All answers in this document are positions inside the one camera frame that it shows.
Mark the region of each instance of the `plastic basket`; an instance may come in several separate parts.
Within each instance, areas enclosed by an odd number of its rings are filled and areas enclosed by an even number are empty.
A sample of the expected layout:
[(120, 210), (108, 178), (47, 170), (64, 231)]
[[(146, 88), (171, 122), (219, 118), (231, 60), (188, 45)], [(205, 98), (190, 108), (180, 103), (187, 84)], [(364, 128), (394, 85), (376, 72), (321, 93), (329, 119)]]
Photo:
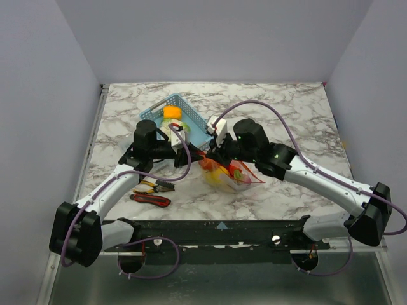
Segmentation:
[(161, 102), (140, 113), (141, 119), (150, 119), (160, 127), (163, 120), (163, 107), (167, 105), (178, 106), (183, 112), (182, 122), (191, 128), (189, 134), (190, 142), (197, 148), (206, 150), (209, 147), (211, 136), (206, 133), (207, 121), (192, 107), (180, 94), (172, 94)]

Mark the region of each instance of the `white wall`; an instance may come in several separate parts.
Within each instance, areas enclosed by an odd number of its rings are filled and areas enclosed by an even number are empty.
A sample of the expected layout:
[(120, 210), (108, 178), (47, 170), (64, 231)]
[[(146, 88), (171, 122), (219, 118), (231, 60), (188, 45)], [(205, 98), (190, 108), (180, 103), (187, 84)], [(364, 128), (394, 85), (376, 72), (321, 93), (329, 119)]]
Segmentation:
[(372, 0), (57, 0), (102, 83), (326, 81)]
[[(375, 0), (327, 85), (357, 180), (390, 186), (407, 210), (407, 1)], [(404, 220), (394, 211), (388, 230)], [(407, 302), (407, 234), (386, 238)]]
[(100, 86), (54, 0), (0, 9), (0, 303), (34, 304)]

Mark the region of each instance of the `marble tabletop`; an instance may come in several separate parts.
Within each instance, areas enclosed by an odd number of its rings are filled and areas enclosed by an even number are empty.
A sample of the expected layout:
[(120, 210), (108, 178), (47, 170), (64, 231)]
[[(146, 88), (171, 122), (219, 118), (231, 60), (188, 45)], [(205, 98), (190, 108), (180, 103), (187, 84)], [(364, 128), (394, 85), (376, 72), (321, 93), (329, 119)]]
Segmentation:
[[(82, 195), (98, 186), (114, 169), (126, 136), (131, 136), (139, 113), (173, 93), (180, 93), (205, 118), (220, 114), (243, 100), (261, 100), (281, 113), (303, 153), (336, 173), (351, 177), (345, 151), (321, 83), (128, 83), (109, 88), (90, 168)], [(229, 130), (244, 118), (252, 118), (265, 129), (272, 142), (291, 145), (277, 117), (259, 105), (243, 105), (226, 117)], [(324, 215), (341, 208), (303, 187), (253, 172), (266, 183), (238, 194), (222, 193), (206, 184), (198, 164), (176, 191), (163, 193), (172, 200), (167, 208), (136, 203), (127, 195), (106, 219), (132, 220), (275, 220), (299, 219), (302, 215)], [(157, 175), (177, 177), (184, 168), (168, 166)]]

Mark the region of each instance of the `metal frame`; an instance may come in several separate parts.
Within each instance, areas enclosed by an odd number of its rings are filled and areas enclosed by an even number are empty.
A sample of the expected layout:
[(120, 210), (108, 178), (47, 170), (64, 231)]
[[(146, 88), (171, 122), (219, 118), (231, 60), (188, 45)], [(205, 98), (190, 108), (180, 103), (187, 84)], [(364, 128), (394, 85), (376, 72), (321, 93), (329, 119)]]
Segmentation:
[[(95, 147), (96, 136), (97, 136), (97, 132), (99, 130), (100, 121), (102, 119), (103, 109), (104, 109), (104, 106), (106, 103), (107, 94), (109, 92), (110, 86), (104, 84), (104, 85), (101, 85), (101, 87), (102, 87), (102, 89), (100, 91), (100, 97), (99, 97), (99, 103), (97, 105), (96, 116), (93, 121), (92, 131), (89, 136), (88, 145), (86, 147), (85, 157), (83, 158), (81, 172), (79, 175), (78, 183), (76, 184), (73, 201), (76, 201), (79, 199), (79, 196), (83, 190), (86, 175), (88, 173), (89, 166), (90, 166), (90, 158), (92, 157), (93, 148)], [(56, 255), (56, 254), (53, 254), (52, 252), (50, 252), (50, 256), (48, 258), (48, 263), (45, 268), (44, 279), (41, 284), (41, 288), (39, 289), (39, 295), (38, 295), (37, 303), (36, 303), (37, 305), (49, 304), (49, 302), (50, 302), (53, 284), (54, 284), (55, 278), (57, 276), (58, 268), (60, 266), (59, 260), (60, 260), (59, 255)]]
[[(97, 136), (97, 132), (99, 130), (100, 126), (100, 121), (102, 119), (102, 114), (104, 110), (104, 106), (106, 103), (107, 99), (107, 94), (109, 91), (109, 85), (102, 85), (102, 90), (100, 93), (100, 99), (99, 99), (99, 104), (97, 108), (97, 113), (95, 116), (95, 119), (93, 121), (93, 126), (92, 126), (92, 133), (90, 135), (89, 141), (88, 141), (88, 146), (86, 149), (85, 157), (83, 160), (82, 168), (81, 168), (81, 173), (79, 176), (79, 181), (75, 189), (75, 193), (73, 196), (73, 201), (76, 201), (79, 199), (79, 196), (83, 190), (84, 182), (86, 179), (86, 175), (88, 173), (88, 169), (90, 166), (90, 158), (93, 153), (93, 148), (95, 145), (95, 140)], [(320, 250), (320, 253), (326, 253), (326, 252), (348, 252), (348, 242), (346, 238), (335, 238), (331, 239), (328, 241), (325, 241), (327, 243), (330, 243), (331, 248), (329, 250)], [(377, 247), (367, 247), (357, 241), (354, 241), (354, 251), (355, 252), (375, 252), (376, 257), (378, 259), (378, 264), (380, 266), (380, 271), (382, 272), (382, 276), (384, 279), (384, 282), (386, 284), (387, 291), (389, 293), (389, 298), (390, 301), (393, 305), (403, 305), (403, 295), (401, 293), (401, 290), (399, 288), (399, 285), (397, 281), (395, 281), (393, 270), (390, 265), (389, 261), (389, 256), (387, 253), (387, 245), (385, 244), (384, 239), (381, 242), (380, 246)], [(291, 253), (303, 253), (304, 251), (302, 250), (292, 250)], [(101, 252), (100, 255), (141, 255), (140, 252)], [(46, 265), (46, 270), (45, 270), (45, 275), (44, 279), (39, 291), (38, 299), (37, 299), (37, 305), (44, 305), (44, 304), (49, 304), (50, 298), (52, 296), (52, 289), (53, 289), (53, 284), (57, 276), (57, 271), (59, 269), (59, 260), (60, 256), (55, 255), (50, 252), (50, 256), (48, 259), (48, 263)]]

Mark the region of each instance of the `gray floor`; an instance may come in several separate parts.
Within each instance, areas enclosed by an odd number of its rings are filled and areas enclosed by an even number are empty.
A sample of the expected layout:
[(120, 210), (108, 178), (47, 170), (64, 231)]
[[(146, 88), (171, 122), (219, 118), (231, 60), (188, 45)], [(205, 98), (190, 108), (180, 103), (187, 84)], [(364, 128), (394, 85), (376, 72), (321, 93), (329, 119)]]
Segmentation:
[[(347, 254), (321, 254), (318, 271), (340, 267)], [(167, 266), (147, 266), (145, 274)], [(317, 278), (290, 265), (183, 265), (161, 280), (118, 276), (115, 255), (89, 268), (60, 268), (50, 304), (391, 304), (373, 252), (359, 252), (342, 274)]]

